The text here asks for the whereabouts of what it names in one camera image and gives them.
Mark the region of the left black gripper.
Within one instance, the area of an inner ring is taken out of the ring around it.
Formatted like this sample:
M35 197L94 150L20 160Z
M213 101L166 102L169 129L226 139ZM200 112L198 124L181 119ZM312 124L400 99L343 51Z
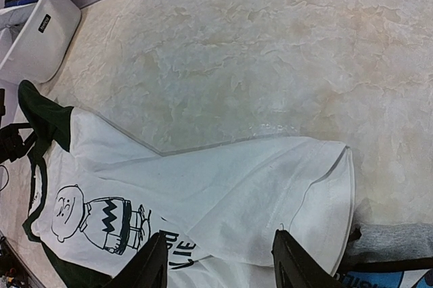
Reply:
M11 123L1 128L1 163L8 160L14 162L17 159L24 157L37 140L37 135L34 131L32 131L26 139L23 139L20 135L20 130L22 129L32 129L32 126L28 122L21 122Z

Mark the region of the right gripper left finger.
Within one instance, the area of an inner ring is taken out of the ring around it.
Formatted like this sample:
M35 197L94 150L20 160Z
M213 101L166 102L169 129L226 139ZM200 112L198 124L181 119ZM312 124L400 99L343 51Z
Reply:
M104 287L167 287L168 250L165 236L153 234L129 263Z

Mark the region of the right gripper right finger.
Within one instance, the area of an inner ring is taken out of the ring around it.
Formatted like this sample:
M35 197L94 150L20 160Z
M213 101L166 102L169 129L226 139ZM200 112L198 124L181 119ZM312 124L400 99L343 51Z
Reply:
M285 230L275 231L272 255L278 288L343 287Z

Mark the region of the white cloth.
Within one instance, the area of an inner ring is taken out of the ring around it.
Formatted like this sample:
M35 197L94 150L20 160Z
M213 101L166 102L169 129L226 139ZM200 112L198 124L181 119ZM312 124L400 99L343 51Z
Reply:
M277 230L337 271L355 204L345 144L277 137L161 156L27 80L18 102L37 136L24 231L66 286L106 284L156 233L169 287L274 287Z

